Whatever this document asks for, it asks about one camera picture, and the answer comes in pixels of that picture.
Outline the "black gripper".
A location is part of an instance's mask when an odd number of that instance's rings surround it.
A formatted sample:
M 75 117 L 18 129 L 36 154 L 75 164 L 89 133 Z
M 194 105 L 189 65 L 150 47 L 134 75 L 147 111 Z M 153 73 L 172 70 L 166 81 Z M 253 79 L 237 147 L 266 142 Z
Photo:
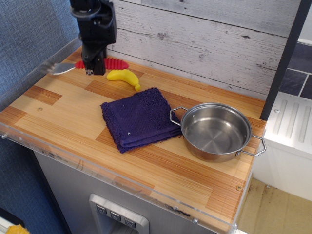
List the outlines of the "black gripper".
M 82 60 L 87 75 L 104 75 L 106 47 L 117 40 L 113 2 L 109 0 L 71 0 L 82 41 Z

